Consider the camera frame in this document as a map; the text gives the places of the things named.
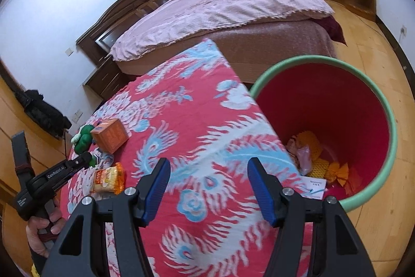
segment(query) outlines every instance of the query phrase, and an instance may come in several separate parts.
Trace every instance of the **pink blanket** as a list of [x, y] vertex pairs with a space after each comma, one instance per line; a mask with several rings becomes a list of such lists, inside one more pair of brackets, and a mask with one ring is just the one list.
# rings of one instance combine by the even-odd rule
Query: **pink blanket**
[[115, 61], [192, 36], [250, 23], [322, 19], [333, 14], [324, 0], [170, 0], [135, 23], [111, 48]]

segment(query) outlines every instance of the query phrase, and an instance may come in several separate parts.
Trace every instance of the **white paper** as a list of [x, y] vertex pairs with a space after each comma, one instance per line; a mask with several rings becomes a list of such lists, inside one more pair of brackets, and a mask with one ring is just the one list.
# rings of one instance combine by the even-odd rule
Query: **white paper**
[[322, 200], [324, 190], [326, 189], [326, 179], [315, 179], [314, 177], [302, 177], [302, 181], [306, 185], [310, 198]]

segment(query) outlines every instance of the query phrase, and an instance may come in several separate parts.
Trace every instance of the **wooden headboard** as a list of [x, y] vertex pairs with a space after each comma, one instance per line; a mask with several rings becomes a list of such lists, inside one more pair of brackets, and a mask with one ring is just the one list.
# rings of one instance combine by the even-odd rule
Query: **wooden headboard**
[[168, 0], [117, 0], [86, 31], [76, 45], [97, 66], [101, 65], [115, 41], [139, 19]]

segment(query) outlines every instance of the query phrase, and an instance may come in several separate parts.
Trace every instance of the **red patterned bedsheet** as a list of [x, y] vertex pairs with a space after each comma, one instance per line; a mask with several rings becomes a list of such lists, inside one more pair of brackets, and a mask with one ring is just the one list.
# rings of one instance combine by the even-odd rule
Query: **red patterned bedsheet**
[[[140, 230], [154, 275], [261, 277], [276, 231], [260, 213], [247, 179], [248, 160], [258, 157], [283, 186], [303, 195], [305, 186], [216, 45], [205, 40], [129, 83], [87, 123], [109, 117], [121, 119], [129, 134], [115, 154], [127, 171], [127, 187], [151, 173], [160, 157], [171, 162], [156, 219]], [[94, 171], [78, 173], [62, 189], [64, 217], [89, 194]], [[119, 276], [111, 224], [106, 229], [110, 272]], [[307, 273], [311, 232], [307, 224], [301, 277]]]

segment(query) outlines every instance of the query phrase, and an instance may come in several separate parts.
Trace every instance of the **wooden floor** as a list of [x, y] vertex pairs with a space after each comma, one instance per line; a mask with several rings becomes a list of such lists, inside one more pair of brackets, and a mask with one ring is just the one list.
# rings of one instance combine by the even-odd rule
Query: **wooden floor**
[[335, 43], [339, 59], [365, 72], [389, 101], [398, 128], [398, 152], [384, 187], [349, 213], [378, 277], [397, 267], [415, 222], [415, 103], [402, 67], [379, 27], [335, 2], [335, 19], [347, 46]]

